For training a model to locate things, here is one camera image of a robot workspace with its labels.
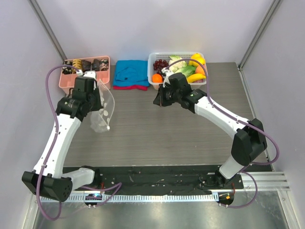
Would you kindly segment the clear zip top bag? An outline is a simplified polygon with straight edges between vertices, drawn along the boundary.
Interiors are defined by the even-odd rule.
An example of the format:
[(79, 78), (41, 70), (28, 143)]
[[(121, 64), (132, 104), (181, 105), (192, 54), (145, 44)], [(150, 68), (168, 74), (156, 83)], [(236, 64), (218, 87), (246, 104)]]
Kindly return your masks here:
[(102, 108), (93, 111), (90, 116), (91, 129), (96, 133), (103, 133), (110, 130), (110, 120), (112, 118), (115, 100), (107, 86), (99, 80), (97, 82)]

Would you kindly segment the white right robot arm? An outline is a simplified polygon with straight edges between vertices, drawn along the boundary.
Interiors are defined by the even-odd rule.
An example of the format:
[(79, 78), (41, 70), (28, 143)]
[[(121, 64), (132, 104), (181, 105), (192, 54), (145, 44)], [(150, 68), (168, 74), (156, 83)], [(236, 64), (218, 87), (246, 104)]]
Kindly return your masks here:
[(179, 103), (182, 108), (202, 116), (224, 130), (233, 140), (231, 154), (215, 172), (214, 182), (220, 188), (231, 185), (234, 176), (249, 166), (267, 148), (258, 119), (247, 120), (223, 108), (200, 89), (192, 89), (186, 77), (175, 73), (160, 84), (153, 103), (166, 107)]

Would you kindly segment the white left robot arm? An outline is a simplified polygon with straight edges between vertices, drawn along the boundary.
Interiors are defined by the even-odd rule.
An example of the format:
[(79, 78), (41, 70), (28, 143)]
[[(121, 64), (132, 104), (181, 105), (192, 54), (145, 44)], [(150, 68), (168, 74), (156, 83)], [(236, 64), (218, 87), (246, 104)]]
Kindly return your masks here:
[(102, 179), (96, 169), (82, 166), (63, 173), (63, 164), (71, 141), (88, 113), (102, 109), (97, 81), (78, 76), (72, 94), (58, 102), (55, 123), (47, 145), (32, 171), (25, 171), (22, 182), (36, 196), (64, 202), (82, 186), (97, 190)]

